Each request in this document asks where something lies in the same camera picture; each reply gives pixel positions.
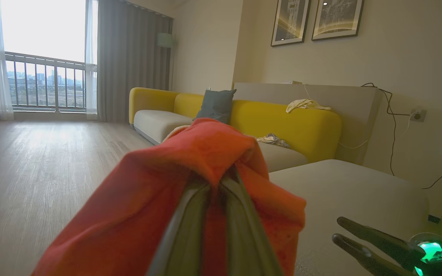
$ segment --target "green led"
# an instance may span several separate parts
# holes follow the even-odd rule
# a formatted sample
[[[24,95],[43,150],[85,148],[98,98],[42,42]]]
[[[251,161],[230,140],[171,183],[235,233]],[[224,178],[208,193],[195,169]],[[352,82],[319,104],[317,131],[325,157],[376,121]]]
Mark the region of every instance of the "green led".
[[[439,243],[423,243],[419,245],[424,251],[426,252],[426,255],[422,257],[421,261],[424,263],[430,263],[432,261],[435,261],[437,259],[442,259],[442,254],[438,254],[442,252],[442,247]],[[422,269],[415,267],[417,275],[424,276],[424,272]]]
[[[424,276],[424,272],[422,272],[422,269],[420,269],[418,267],[416,267],[416,272],[417,272],[417,275]]]

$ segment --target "window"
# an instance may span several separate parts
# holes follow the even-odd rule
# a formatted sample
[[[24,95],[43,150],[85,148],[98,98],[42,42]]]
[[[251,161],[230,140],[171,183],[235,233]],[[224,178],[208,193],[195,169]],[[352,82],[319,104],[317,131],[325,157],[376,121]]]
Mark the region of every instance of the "window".
[[[85,0],[2,0],[5,51],[84,62]]]

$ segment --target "wall socket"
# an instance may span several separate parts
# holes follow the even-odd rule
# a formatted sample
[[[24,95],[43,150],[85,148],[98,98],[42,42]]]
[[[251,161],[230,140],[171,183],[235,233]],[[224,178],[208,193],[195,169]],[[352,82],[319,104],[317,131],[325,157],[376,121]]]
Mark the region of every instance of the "wall socket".
[[[410,120],[417,121],[417,122],[423,122],[426,118],[427,110],[423,108],[416,108],[412,109],[411,114],[414,114],[412,117],[410,117]]]

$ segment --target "balcony railing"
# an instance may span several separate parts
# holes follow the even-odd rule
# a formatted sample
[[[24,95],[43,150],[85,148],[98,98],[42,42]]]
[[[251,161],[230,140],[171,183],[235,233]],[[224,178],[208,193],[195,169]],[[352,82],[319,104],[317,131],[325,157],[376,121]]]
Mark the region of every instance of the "balcony railing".
[[[15,110],[85,112],[84,63],[6,52]]]

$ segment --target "crumpled fabric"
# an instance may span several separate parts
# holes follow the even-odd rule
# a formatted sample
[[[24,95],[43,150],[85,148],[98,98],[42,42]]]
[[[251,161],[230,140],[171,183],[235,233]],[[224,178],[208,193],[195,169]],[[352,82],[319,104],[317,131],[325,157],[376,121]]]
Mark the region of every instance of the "crumpled fabric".
[[[289,112],[291,112],[291,110],[293,110],[295,108],[312,108],[312,109],[332,110],[332,108],[321,106],[317,101],[310,100],[310,99],[302,99],[302,100],[292,101],[291,103],[289,103],[289,105],[286,108],[286,112],[289,113]]]
[[[189,176],[197,173],[212,191],[200,274],[226,276],[226,216],[217,186],[233,164],[282,271],[293,275],[305,200],[269,181],[255,139],[209,118],[195,119],[158,146],[125,155],[47,248],[32,275],[144,275]]]
[[[286,141],[280,139],[274,133],[269,133],[264,137],[257,138],[257,141],[272,145],[278,145],[285,148],[290,148],[289,145],[286,143]]]

